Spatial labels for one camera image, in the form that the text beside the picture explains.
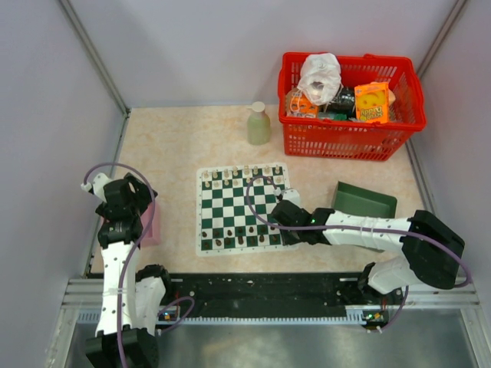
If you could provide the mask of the green white chess mat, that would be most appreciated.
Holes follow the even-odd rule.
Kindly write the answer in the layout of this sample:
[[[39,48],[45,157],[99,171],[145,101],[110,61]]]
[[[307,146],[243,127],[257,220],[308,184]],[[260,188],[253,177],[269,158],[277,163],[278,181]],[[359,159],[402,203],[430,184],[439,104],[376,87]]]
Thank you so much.
[[[242,255],[265,251],[289,251],[297,245],[287,245],[277,228],[260,222],[246,201],[249,192],[252,208],[258,215],[274,222],[270,212],[277,198],[275,190],[290,186],[285,163],[263,163],[243,166],[219,166],[196,172],[196,254],[200,257]]]

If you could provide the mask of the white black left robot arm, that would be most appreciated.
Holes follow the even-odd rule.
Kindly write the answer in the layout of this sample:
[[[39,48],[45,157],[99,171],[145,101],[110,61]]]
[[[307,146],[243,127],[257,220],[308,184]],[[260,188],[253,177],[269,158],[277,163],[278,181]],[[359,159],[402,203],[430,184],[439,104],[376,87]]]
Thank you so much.
[[[157,193],[130,173],[122,179],[98,173],[82,189],[101,200],[97,240],[104,263],[100,319],[85,355],[94,367],[156,367],[157,313],[172,299],[174,286],[163,266],[137,265],[145,230],[141,216]]]

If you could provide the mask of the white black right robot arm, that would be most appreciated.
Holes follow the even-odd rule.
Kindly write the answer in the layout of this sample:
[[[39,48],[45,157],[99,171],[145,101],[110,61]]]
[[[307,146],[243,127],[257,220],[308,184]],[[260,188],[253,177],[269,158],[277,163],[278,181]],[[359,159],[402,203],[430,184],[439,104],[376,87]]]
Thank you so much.
[[[394,253],[394,258],[370,263],[362,271],[358,294],[369,304],[415,284],[441,290],[456,285],[465,242],[431,212],[417,210],[409,218],[373,218],[334,209],[307,212],[282,200],[272,210],[272,218],[293,244],[353,245]]]

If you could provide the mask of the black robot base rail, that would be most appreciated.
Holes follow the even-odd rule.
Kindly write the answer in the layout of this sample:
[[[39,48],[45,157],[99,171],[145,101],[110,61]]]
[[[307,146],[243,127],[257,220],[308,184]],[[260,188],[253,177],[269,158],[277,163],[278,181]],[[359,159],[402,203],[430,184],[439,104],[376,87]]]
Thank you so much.
[[[397,289],[360,289],[348,273],[180,273],[170,275],[159,327],[187,324],[354,324],[384,326],[401,305]]]

